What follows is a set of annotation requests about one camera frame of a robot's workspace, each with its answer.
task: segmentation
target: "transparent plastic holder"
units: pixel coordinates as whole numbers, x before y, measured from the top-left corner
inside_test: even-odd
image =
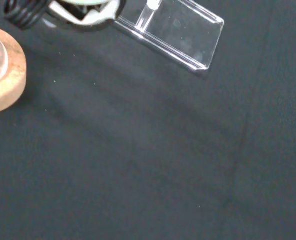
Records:
[[[196,73],[210,67],[223,25],[193,0],[127,0],[115,21],[122,32]]]

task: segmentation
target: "wooden base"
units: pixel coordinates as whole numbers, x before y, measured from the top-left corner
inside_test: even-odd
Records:
[[[0,111],[10,107],[22,95],[26,85],[27,63],[19,43],[0,29],[0,41],[8,53],[8,69],[0,80]]]

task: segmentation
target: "dark gray fabric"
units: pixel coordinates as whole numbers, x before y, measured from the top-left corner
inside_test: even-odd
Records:
[[[0,113],[0,239],[296,239],[296,0],[225,19],[204,77],[113,28],[19,32]]]

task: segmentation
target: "cork base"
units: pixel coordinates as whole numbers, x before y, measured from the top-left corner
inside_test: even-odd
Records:
[[[8,53],[8,69],[0,79],[0,111],[10,107],[22,95],[26,85],[27,63],[19,43],[0,29],[0,41]]]

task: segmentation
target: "black coiled spring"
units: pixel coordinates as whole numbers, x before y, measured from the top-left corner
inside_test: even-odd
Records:
[[[4,18],[16,27],[32,27],[48,9],[52,0],[6,0]]]

